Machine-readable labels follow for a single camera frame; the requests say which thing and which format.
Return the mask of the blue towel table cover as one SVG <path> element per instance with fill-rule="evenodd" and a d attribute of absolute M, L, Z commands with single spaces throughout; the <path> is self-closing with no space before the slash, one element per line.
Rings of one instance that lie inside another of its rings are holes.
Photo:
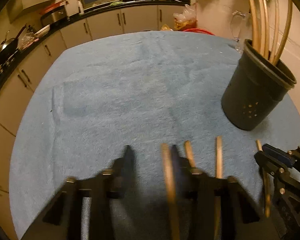
<path fill-rule="evenodd" d="M 190 141 L 196 165 L 215 173 L 215 138 L 223 174 L 254 200 L 262 180 L 256 140 L 284 151 L 300 145 L 300 115 L 286 95 L 252 131 L 235 127 L 221 98 L 239 60 L 232 40 L 146 31 L 66 50 L 37 87 L 20 123 L 10 165 L 10 207 L 22 237 L 69 176 L 90 178 L 136 153 L 136 181 L 113 201 L 117 239 L 168 239 L 160 146 Z"/>

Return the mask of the green dish cloth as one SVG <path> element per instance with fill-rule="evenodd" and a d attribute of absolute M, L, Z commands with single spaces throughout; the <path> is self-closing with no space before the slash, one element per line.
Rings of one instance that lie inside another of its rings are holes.
<path fill-rule="evenodd" d="M 110 3 L 110 6 L 116 7 L 116 6 L 121 6 L 123 4 L 125 4 L 125 2 L 123 1 L 113 1 Z"/>

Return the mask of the white bowl on counter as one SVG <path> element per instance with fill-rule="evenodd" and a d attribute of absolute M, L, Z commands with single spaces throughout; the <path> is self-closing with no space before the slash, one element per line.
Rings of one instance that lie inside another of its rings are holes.
<path fill-rule="evenodd" d="M 43 27 L 42 29 L 40 29 L 39 31 L 37 31 L 34 35 L 37 38 L 42 38 L 43 36 L 45 36 L 48 32 L 50 31 L 50 25 L 46 25 L 45 27 Z"/>

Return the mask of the clear glass mug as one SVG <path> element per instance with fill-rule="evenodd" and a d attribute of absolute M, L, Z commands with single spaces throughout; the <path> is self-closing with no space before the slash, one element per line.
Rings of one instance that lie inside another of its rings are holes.
<path fill-rule="evenodd" d="M 230 21 L 231 34 L 236 41 L 235 49 L 243 53 L 244 41 L 253 38 L 252 18 L 248 12 L 234 11 Z"/>

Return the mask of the wooden chopstick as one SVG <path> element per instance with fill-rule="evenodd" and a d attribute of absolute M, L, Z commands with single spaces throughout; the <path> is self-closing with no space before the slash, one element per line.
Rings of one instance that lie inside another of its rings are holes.
<path fill-rule="evenodd" d="M 173 173 L 172 155 L 169 145 L 163 143 L 161 145 L 162 163 L 166 185 L 168 213 L 170 220 L 171 239 L 180 239 L 178 208 L 176 203 L 175 181 Z"/>
<path fill-rule="evenodd" d="M 222 137 L 216 137 L 216 165 L 215 165 L 216 178 L 223 178 L 223 145 Z M 221 199 L 220 197 L 215 197 L 215 231 L 214 237 L 218 238 L 219 225 L 221 219 Z"/>
<path fill-rule="evenodd" d="M 269 184 L 269 178 L 266 170 L 264 169 L 265 165 L 265 157 L 262 152 L 262 145 L 261 142 L 257 139 L 256 140 L 256 146 L 257 146 L 257 163 L 261 168 L 262 172 L 262 179 L 263 179 L 263 187 L 264 187 L 264 214 L 267 218 L 270 217 L 270 206 L 271 206 L 271 199 L 270 199 L 270 184 Z"/>
<path fill-rule="evenodd" d="M 184 142 L 184 148 L 185 148 L 186 157 L 190 163 L 190 166 L 195 167 L 196 163 L 194 161 L 193 150 L 192 150 L 192 146 L 191 146 L 191 143 L 189 140 Z"/>

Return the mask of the steel toaster box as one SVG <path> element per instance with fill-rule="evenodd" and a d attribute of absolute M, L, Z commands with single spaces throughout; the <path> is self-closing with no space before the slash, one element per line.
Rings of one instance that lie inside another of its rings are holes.
<path fill-rule="evenodd" d="M 40 22 L 43 27 L 47 25 L 56 25 L 57 22 L 67 20 L 65 5 L 54 6 L 43 11 Z"/>

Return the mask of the lower kitchen cabinets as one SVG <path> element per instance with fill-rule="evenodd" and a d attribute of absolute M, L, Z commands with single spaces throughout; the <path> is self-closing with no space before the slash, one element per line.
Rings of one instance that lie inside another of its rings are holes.
<path fill-rule="evenodd" d="M 95 38 L 119 10 L 52 26 L 0 88 L 0 227 L 17 239 L 11 200 L 39 192 L 40 209 L 68 175 L 86 178 L 136 150 L 142 185 L 162 185 L 159 145 L 172 137 L 172 98 L 159 74 L 185 59 L 188 37 L 142 30 Z"/>

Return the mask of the chopstick in holder far right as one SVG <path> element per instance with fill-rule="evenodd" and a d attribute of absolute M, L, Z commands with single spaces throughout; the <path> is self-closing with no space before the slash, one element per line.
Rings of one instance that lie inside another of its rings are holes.
<path fill-rule="evenodd" d="M 277 65 L 277 63 L 278 63 L 278 61 L 279 61 L 279 59 L 280 59 L 280 57 L 283 53 L 283 49 L 285 48 L 287 38 L 288 38 L 288 34 L 289 34 L 289 31 L 290 31 L 291 22 L 292 22 L 292 14 L 293 14 L 293 1 L 288 0 L 288 11 L 287 11 L 286 25 L 285 25 L 285 29 L 284 29 L 284 32 L 283 32 L 283 36 L 282 36 L 280 46 L 279 46 L 277 54 L 275 55 L 275 58 L 274 58 L 273 65 Z"/>

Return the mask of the black wok with lid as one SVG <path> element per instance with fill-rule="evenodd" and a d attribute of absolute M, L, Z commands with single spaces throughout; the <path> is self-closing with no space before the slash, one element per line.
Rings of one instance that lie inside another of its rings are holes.
<path fill-rule="evenodd" d="M 0 44 L 0 65 L 4 64 L 17 50 L 19 36 L 26 29 L 26 25 L 24 25 L 19 33 L 14 38 L 7 39 L 7 33 L 5 40 Z"/>

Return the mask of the chopstick in holder far left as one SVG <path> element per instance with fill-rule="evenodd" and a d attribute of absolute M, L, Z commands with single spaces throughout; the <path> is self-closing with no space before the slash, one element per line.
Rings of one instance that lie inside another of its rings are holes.
<path fill-rule="evenodd" d="M 256 6 L 255 6 L 254 0 L 249 0 L 249 4 L 250 4 L 251 19 L 252 19 L 253 48 L 259 52 L 260 51 L 260 36 L 259 36 Z"/>

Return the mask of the black perforated utensil holder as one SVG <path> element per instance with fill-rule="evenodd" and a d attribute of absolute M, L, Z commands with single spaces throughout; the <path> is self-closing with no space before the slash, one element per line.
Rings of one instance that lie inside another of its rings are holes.
<path fill-rule="evenodd" d="M 223 112 L 239 129 L 258 126 L 296 85 L 289 68 L 279 61 L 271 64 L 252 46 L 243 43 L 243 53 L 221 99 Z"/>

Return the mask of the chopstick in holder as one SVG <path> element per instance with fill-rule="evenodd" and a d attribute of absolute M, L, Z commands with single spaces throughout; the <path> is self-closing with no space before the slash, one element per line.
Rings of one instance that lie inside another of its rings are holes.
<path fill-rule="evenodd" d="M 264 56 L 266 46 L 266 19 L 264 12 L 263 0 L 258 0 L 260 8 L 260 23 L 261 23 L 261 35 L 260 35 L 260 54 Z"/>
<path fill-rule="evenodd" d="M 268 60 L 269 59 L 269 14 L 268 14 L 268 7 L 266 0 L 263 1 L 263 8 L 264 8 L 264 18 L 265 18 L 265 48 L 264 48 L 264 57 Z"/>
<path fill-rule="evenodd" d="M 279 38 L 279 25 L 280 25 L 280 7 L 279 7 L 279 0 L 275 0 L 275 25 L 274 25 L 274 37 L 273 37 L 273 44 L 271 48 L 271 55 L 270 55 L 270 63 L 274 64 L 275 55 L 276 55 L 276 48 L 277 48 L 277 41 Z"/>
<path fill-rule="evenodd" d="M 259 36 L 256 6 L 255 6 L 254 0 L 249 0 L 249 4 L 250 4 L 251 19 L 252 19 L 253 48 L 259 52 L 260 51 L 260 36 Z"/>
<path fill-rule="evenodd" d="M 288 34 L 289 34 L 289 31 L 290 31 L 291 22 L 292 22 L 292 14 L 293 14 L 293 1 L 288 0 L 288 11 L 287 11 L 286 25 L 285 25 L 285 29 L 284 29 L 284 32 L 283 32 L 283 36 L 282 36 L 280 46 L 279 46 L 277 54 L 275 55 L 275 58 L 274 58 L 273 65 L 277 65 L 277 63 L 278 63 L 278 61 L 279 61 L 279 59 L 280 59 L 280 57 L 283 53 L 283 49 L 285 48 L 287 38 L 288 38 Z"/>

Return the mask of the yellow plastic bag on floor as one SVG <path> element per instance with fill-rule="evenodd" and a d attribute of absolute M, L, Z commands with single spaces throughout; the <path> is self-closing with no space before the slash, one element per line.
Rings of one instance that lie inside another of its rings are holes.
<path fill-rule="evenodd" d="M 195 5 L 185 5 L 181 13 L 175 12 L 174 17 L 174 30 L 184 31 L 197 27 L 197 11 Z"/>

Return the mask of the red plastic basin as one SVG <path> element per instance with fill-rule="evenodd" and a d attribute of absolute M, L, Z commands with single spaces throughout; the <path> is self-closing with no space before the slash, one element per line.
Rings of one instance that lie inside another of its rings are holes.
<path fill-rule="evenodd" d="M 183 30 L 183 32 L 187 32 L 187 33 L 197 33 L 197 34 L 206 34 L 206 35 L 212 35 L 214 36 L 214 34 L 208 30 L 205 29 L 200 29 L 200 28 L 190 28 L 190 29 L 185 29 Z"/>

